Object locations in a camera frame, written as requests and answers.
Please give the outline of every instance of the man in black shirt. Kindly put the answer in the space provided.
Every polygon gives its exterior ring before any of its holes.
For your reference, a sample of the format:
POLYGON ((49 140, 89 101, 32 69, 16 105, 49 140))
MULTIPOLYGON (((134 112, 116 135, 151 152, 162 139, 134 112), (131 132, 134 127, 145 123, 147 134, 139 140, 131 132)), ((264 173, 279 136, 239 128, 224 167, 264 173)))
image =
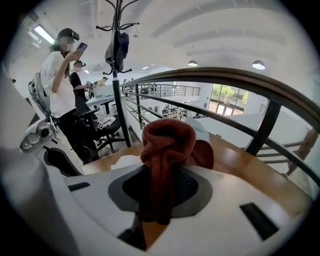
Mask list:
POLYGON ((83 98, 85 101, 87 101, 85 89, 90 88, 90 86, 89 85, 82 85, 80 77, 78 75, 78 73, 82 72, 83 66, 84 65, 81 60, 75 61, 74 65, 73 65, 74 72, 70 75, 69 82, 70 82, 70 84, 72 84, 73 89, 75 90, 74 91, 75 95, 76 96, 78 95, 81 98, 83 98))

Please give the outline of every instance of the black pants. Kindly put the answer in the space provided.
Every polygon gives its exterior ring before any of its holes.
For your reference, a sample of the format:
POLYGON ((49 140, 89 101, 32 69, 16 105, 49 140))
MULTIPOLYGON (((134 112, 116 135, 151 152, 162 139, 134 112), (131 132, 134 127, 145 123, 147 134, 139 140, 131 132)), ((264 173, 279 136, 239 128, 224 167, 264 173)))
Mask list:
POLYGON ((78 120, 76 109, 58 118, 58 126, 84 164, 99 159, 96 144, 91 138, 91 131, 83 122, 78 120))

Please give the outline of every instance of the fluorescent light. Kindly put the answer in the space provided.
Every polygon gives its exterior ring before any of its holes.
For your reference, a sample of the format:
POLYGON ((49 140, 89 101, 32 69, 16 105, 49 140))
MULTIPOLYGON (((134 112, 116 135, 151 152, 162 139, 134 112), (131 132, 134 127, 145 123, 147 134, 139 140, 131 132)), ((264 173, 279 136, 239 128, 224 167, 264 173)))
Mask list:
POLYGON ((195 60, 190 60, 188 65, 191 67, 196 67, 196 66, 198 66, 198 63, 195 60))
POLYGON ((266 66, 261 60, 255 60, 252 64, 252 67, 254 67, 257 70, 265 70, 266 66))
POLYGON ((47 31, 44 30, 44 28, 41 25, 36 26, 33 29, 35 32, 37 32, 40 36, 42 36, 45 40, 47 40, 50 44, 54 43, 54 39, 51 35, 48 34, 47 31))

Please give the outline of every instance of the white ceiling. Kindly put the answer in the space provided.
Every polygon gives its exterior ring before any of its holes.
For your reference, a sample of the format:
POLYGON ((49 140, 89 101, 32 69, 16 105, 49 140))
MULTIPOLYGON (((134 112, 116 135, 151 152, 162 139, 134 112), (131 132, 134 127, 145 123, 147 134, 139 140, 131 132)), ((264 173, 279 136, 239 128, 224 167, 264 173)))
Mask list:
MULTIPOLYGON (((123 6, 129 2, 123 0, 123 6)), ((105 0, 45 0, 34 12, 39 19, 22 25, 11 49, 11 64, 24 59, 40 69, 49 44, 43 40, 39 48, 33 46, 27 31, 41 24, 53 37, 61 29, 73 29, 80 42, 88 44, 82 56, 87 69, 104 65, 111 32, 95 27, 112 24, 114 11, 105 0)), ((294 77, 301 81, 301 76, 318 74, 319 62, 308 37, 276 0, 139 0, 123 11, 121 24, 131 22, 140 25, 126 31, 130 45, 125 69, 141 71, 151 64, 187 68, 188 61, 195 60, 204 67, 260 72, 290 81, 298 90, 294 77), (252 68, 255 60, 266 70, 252 68)))

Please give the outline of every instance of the black shirt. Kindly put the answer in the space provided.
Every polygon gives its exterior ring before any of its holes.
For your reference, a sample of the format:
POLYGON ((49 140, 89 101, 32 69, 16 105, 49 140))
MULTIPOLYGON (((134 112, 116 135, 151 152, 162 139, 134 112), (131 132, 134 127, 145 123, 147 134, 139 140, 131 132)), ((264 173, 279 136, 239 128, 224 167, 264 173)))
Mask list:
MULTIPOLYGON (((72 85, 73 88, 77 86, 81 86, 81 80, 80 77, 78 76, 77 72, 73 72, 70 77, 69 77, 70 84, 72 85)), ((76 95, 81 96, 85 101, 86 99, 86 94, 85 94, 85 89, 79 89, 75 90, 76 95)))

